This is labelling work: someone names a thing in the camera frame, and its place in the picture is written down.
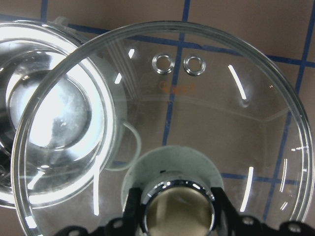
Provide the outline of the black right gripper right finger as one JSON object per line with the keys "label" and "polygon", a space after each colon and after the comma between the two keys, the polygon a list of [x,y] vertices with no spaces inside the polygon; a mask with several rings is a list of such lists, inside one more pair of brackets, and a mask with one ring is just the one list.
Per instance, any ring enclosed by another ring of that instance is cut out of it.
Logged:
{"label": "black right gripper right finger", "polygon": [[241,217],[221,187],[211,187],[214,196],[215,230],[219,236],[240,236]]}

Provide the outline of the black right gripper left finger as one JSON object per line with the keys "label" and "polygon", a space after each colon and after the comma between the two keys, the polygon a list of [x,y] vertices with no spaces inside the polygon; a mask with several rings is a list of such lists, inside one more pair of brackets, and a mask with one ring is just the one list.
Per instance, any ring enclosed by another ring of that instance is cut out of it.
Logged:
{"label": "black right gripper left finger", "polygon": [[141,204],[142,190],[138,187],[129,189],[123,213],[123,233],[125,236],[135,236],[141,226],[143,207]]}

